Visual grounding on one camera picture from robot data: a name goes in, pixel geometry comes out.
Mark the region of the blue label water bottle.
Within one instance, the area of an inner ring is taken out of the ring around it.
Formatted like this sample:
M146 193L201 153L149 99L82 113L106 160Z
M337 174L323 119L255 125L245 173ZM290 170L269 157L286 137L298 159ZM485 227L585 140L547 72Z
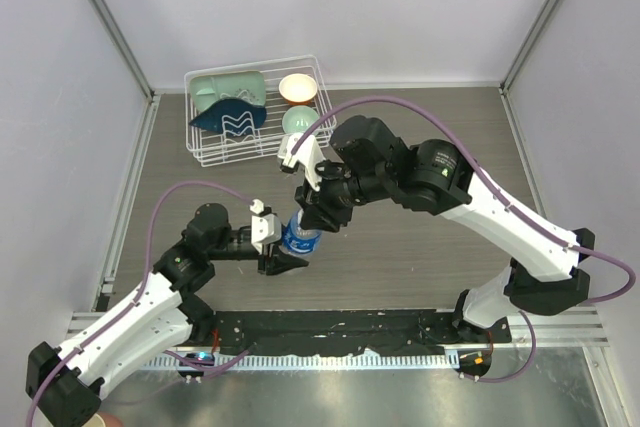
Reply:
M303 211L298 209L284 228L281 249L287 254L306 259L316 250L322 232L307 230L301 226Z

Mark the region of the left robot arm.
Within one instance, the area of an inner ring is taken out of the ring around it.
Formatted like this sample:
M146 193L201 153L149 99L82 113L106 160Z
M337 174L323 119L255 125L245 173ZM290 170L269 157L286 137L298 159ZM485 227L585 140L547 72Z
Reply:
M214 277L215 262L255 260L265 275L308 266L282 250L283 227L270 208L255 202L251 212L250 225L234 229L224 206L200 206L125 298L59 346L36 346L27 363L29 412L53 426L82 426L148 361L185 342L205 344L216 315L197 293Z

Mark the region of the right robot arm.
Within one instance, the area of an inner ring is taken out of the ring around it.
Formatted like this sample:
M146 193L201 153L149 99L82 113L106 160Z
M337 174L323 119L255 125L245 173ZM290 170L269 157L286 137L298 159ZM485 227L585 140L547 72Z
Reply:
M451 318L460 340L475 341L518 311L554 316L587 300L590 277L573 248L593 246L594 234L544 222L560 240L552 242L517 217L529 211L526 206L472 167L452 143L431 139L407 146L380 119L355 116L334 131L330 145L338 162L327 160L313 137L294 134L280 147L282 170L304 170L295 193L303 229L337 232L355 207L390 199L463 225L510 255L496 277L460 294Z

